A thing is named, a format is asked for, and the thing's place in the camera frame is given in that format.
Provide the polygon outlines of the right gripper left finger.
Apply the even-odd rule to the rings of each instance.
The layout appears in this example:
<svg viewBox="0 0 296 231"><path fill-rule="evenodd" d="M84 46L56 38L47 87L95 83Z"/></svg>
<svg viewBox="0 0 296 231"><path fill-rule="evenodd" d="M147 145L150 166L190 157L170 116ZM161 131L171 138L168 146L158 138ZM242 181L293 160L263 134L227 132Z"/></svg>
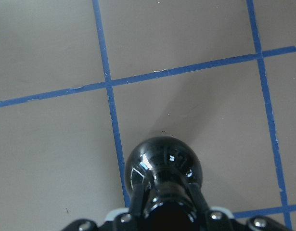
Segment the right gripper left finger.
<svg viewBox="0 0 296 231"><path fill-rule="evenodd" d="M136 184L130 197L129 213L133 217L140 218L143 215L144 206L147 202L149 189L144 184Z"/></svg>

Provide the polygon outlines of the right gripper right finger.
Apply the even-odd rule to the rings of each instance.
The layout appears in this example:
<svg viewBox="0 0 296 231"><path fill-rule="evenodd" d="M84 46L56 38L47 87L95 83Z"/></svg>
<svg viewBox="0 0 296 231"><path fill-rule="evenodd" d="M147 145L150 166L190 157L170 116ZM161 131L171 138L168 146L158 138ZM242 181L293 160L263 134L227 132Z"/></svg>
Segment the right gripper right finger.
<svg viewBox="0 0 296 231"><path fill-rule="evenodd" d="M204 217L210 211L201 189L197 183L188 183L187 193L190 198L190 204L186 207L186 211L192 216Z"/></svg>

